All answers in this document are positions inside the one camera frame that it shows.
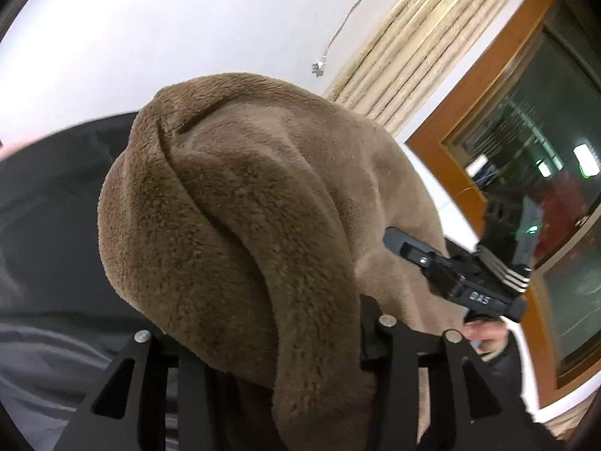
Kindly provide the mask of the person's right hand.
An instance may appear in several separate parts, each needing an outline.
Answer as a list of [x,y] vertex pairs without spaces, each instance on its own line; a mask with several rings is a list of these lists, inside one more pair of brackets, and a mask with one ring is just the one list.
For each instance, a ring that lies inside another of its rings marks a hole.
[[504,321],[475,321],[464,324],[462,336],[475,344],[482,360],[489,362],[504,351],[508,341],[508,328]]

